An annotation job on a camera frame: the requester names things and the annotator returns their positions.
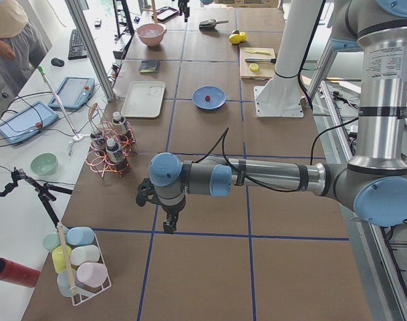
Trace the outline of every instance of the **white table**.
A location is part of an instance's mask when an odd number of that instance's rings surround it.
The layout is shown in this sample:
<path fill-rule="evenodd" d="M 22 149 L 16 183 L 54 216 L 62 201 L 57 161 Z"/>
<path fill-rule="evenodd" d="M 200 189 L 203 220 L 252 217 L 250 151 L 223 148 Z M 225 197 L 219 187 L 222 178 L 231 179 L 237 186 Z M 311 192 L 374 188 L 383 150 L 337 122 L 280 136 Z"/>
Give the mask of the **white table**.
<path fill-rule="evenodd" d="M 47 74 L 49 81 L 54 88 L 57 88 L 66 76 L 93 77 L 96 83 L 99 81 L 93 71 L 89 59 L 80 59 L 69 61 L 67 59 L 68 43 L 70 40 L 70 30 L 66 30 L 55 45 L 50 49 L 47 56 L 41 63 L 43 70 Z M 96 43 L 104 42 L 104 31 L 94 32 Z M 100 55 L 108 71 L 111 63 L 114 62 L 111 46 L 104 42 Z M 52 58 L 57 57 L 65 61 L 62 68 L 54 67 L 50 64 Z M 46 92 L 49 88 L 44 83 L 40 73 L 36 70 L 25 87 L 20 92 L 20 96 L 32 94 L 34 92 Z M 26 100 L 32 102 L 41 100 L 48 103 L 51 95 L 44 95 Z M 105 108 L 104 93 L 101 88 L 98 89 L 89 105 L 97 102 L 100 108 Z M 14 103 L 10 109 L 22 110 L 27 106 L 26 103 L 19 100 Z M 7 113 L 3 119 L 10 117 Z M 80 129 L 88 121 L 88 107 L 84 106 L 71 116 L 71 120 L 77 129 Z M 61 130 L 72 134 L 71 128 L 65 119 L 56 122 L 48 128 Z M 90 126 L 87 125 L 82 133 L 90 133 Z M 68 156 L 67 145 L 71 137 L 65 136 L 56 131 L 43 131 L 41 134 L 30 138 L 19 146 L 7 146 L 0 148 L 0 165 L 13 170 L 13 167 L 23 169 L 34 179 L 44 179 L 47 181 L 75 183 L 81 171 L 84 159 L 88 153 L 89 138 L 74 144 L 73 154 Z M 6 140 L 0 140 L 0 144 L 7 144 Z M 31 172 L 31 161 L 39 154 L 51 152 L 57 156 L 59 166 L 55 174 L 39 177 Z M 0 191 L 4 189 L 7 183 L 11 182 L 10 174 L 0 168 Z M 61 219 L 69 195 L 53 192 L 57 201 L 51 202 L 54 211 Z M 0 197 L 0 257 L 16 261 L 17 263 L 27 265 L 31 268 L 40 270 L 47 255 L 47 251 L 42 246 L 43 238 L 55 227 L 43 205 L 41 204 L 34 188 L 25 181 L 19 182 L 19 187 L 14 189 L 8 196 Z M 32 295 L 33 289 L 9 284 L 0 281 L 0 320 L 20 320 Z"/>

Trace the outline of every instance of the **black keyboard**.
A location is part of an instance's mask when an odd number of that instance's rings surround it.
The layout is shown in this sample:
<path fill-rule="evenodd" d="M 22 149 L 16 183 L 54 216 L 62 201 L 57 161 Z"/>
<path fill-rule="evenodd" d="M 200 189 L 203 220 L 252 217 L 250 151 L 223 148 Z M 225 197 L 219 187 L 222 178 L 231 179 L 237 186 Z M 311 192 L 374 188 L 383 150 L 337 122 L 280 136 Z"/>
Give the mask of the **black keyboard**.
<path fill-rule="evenodd" d="M 78 29 L 71 31 L 70 51 L 68 52 L 68 60 L 86 58 L 88 53 L 83 44 L 83 39 L 78 32 Z"/>

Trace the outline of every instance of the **black mouse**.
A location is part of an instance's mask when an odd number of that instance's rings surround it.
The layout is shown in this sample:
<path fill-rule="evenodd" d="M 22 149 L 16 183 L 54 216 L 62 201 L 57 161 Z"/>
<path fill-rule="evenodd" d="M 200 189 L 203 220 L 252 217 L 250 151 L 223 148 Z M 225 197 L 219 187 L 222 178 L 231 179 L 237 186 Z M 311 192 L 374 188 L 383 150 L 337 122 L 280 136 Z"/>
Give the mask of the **black mouse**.
<path fill-rule="evenodd" d="M 53 58 L 50 62 L 56 67 L 63 67 L 63 65 L 65 64 L 65 62 L 59 58 Z"/>

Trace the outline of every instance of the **person's arm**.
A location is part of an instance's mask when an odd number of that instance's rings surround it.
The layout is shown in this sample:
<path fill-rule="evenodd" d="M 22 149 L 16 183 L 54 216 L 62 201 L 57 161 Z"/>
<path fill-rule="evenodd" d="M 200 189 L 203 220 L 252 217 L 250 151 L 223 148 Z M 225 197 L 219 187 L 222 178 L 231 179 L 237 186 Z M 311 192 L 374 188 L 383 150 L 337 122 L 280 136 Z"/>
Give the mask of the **person's arm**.
<path fill-rule="evenodd" d="M 16 58 L 15 52 L 10 45 L 2 40 L 0 40 L 0 57 L 8 60 L 13 60 Z"/>

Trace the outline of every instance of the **blue plate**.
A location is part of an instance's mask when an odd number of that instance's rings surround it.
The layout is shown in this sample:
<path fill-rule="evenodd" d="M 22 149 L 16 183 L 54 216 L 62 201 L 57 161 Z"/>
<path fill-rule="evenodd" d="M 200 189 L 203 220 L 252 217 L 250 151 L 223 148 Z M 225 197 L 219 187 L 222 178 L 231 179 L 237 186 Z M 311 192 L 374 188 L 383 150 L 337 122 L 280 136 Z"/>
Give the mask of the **blue plate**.
<path fill-rule="evenodd" d="M 205 86 L 196 89 L 192 94 L 192 102 L 197 107 L 205 110 L 214 110 L 220 108 L 225 103 L 225 93 L 218 87 Z"/>

